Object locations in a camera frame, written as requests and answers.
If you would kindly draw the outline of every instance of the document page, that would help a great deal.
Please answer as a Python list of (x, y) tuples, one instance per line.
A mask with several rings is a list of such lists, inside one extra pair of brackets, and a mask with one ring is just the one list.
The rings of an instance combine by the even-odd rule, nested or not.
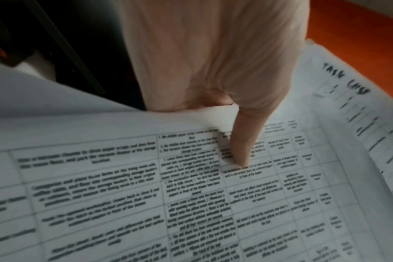
[(243, 169), (233, 106), (0, 120), (0, 261), (393, 262), (380, 172), (309, 104)]
[(393, 193), (393, 99), (316, 44), (304, 51), (295, 82), (297, 95), (315, 93), (334, 104), (333, 109), (367, 149)]

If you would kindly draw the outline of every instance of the orange desk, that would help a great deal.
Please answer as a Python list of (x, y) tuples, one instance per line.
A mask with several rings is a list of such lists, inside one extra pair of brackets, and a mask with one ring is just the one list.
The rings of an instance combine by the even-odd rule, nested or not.
[(393, 19), (343, 0), (311, 0), (307, 37), (393, 97)]

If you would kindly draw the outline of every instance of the hand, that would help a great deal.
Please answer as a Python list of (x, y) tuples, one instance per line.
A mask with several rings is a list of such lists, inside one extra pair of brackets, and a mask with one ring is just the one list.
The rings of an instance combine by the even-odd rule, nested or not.
[(119, 0), (126, 47), (148, 110), (236, 103), (240, 166), (290, 89), (308, 0)]

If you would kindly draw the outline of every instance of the orange surface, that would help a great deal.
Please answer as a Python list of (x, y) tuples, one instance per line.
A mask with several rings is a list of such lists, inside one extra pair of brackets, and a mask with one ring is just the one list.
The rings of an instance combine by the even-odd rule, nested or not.
[(311, 0), (307, 37), (393, 97), (393, 19), (343, 0)]

